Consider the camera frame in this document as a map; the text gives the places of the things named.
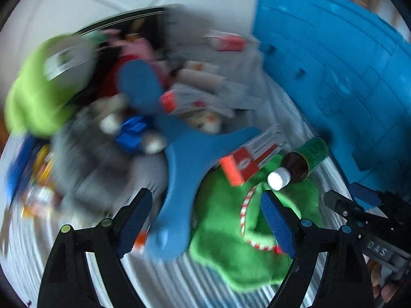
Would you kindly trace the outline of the green plush hat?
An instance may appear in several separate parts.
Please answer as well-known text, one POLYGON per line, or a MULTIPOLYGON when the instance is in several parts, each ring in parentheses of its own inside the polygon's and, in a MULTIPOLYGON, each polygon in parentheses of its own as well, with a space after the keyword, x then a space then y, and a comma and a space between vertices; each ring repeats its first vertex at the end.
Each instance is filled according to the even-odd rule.
POLYGON ((260 198, 270 188, 267 176, 281 160, 277 154, 241 186, 230 185, 218 168, 205 176, 197 192, 189 253, 234 291, 280 284, 292 263, 260 210, 260 198))

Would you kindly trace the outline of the brown medicine bottle green label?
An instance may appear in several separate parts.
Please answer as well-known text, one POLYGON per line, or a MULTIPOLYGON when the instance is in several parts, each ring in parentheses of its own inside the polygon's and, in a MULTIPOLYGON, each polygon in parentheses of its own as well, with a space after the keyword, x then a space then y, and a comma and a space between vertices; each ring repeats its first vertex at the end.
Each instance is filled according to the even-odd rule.
POLYGON ((289 184, 304 181, 327 157, 327 143, 316 136, 286 154, 280 166, 267 176, 272 190, 281 190, 289 184))

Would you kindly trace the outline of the red white medicine box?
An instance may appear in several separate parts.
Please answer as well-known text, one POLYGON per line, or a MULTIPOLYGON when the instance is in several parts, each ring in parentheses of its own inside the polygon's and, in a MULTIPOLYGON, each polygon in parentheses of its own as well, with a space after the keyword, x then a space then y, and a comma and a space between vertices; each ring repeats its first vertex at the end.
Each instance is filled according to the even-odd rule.
POLYGON ((281 152, 285 144, 279 125, 272 126, 221 158, 219 164, 230 185, 241 186, 281 152))

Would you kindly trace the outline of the blue plastic crate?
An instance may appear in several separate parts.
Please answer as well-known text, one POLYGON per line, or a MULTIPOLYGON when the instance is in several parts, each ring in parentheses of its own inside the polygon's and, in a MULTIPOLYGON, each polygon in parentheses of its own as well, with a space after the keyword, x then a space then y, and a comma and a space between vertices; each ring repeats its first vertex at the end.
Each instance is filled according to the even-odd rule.
POLYGON ((350 183, 410 194, 410 44, 350 0, 257 0, 264 70, 350 183))

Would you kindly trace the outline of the small white chick plush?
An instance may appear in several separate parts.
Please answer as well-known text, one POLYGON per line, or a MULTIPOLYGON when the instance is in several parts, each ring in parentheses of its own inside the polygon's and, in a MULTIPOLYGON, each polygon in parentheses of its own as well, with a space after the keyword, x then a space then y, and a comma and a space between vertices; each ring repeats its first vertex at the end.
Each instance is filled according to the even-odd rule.
POLYGON ((190 113, 186 117, 188 125, 208 134, 219 134, 222 121, 217 113, 202 110, 190 113))

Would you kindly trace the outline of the lime green plush toy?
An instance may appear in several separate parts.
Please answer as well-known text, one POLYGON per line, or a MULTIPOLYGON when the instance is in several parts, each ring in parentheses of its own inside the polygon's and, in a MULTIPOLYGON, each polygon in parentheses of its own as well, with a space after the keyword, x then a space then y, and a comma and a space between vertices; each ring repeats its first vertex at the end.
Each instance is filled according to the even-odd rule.
POLYGON ((6 97, 11 133, 49 137, 74 114, 69 101, 85 89, 97 63, 97 44, 80 35, 57 35, 25 60, 6 97))

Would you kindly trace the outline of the long white pink box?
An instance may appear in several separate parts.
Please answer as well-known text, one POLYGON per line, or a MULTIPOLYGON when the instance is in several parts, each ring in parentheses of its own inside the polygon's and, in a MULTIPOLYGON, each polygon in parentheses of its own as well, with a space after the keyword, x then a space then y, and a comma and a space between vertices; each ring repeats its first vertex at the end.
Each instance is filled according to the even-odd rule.
POLYGON ((173 84, 160 97, 160 104, 168 115, 209 110, 227 118, 235 117, 234 110, 226 106, 219 97, 182 83, 173 84))

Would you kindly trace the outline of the white tube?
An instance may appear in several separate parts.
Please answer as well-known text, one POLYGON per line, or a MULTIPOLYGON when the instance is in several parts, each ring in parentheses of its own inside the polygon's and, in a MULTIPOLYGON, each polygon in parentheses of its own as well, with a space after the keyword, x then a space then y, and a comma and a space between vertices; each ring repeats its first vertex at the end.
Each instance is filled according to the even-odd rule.
POLYGON ((190 85, 206 92, 215 92, 219 85, 225 81, 223 76, 207 72, 181 69, 178 71, 175 81, 190 85))

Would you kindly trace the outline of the pink plush toy in box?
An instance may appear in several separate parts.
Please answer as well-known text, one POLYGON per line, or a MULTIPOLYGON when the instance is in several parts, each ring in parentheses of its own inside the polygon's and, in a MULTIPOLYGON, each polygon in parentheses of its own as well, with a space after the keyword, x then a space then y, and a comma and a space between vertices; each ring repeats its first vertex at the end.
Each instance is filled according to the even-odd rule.
POLYGON ((144 37, 138 35, 126 35, 125 39, 120 38, 120 30, 107 29, 103 34, 108 36, 110 47, 120 49, 118 65, 128 61, 141 60, 152 67, 155 66, 156 58, 151 43, 144 37))

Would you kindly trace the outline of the black box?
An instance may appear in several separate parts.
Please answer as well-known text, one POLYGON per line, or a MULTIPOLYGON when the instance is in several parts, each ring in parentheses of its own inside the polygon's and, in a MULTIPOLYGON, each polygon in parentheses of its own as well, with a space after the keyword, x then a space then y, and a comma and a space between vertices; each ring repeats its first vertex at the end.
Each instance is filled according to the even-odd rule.
POLYGON ((168 39, 169 12, 166 7, 151 7, 119 13, 96 21, 77 31, 86 35, 93 31, 116 29, 124 37, 129 33, 138 33, 149 41, 155 53, 165 58, 170 52, 168 39))

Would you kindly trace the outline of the small pink tissue packet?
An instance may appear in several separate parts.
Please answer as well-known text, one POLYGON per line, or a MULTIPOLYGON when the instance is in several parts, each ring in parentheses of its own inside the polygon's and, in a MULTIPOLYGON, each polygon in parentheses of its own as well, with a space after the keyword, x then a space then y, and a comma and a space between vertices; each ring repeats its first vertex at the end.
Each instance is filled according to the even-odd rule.
POLYGON ((237 33, 210 30, 204 38, 218 52, 241 52, 247 46, 247 41, 237 33))

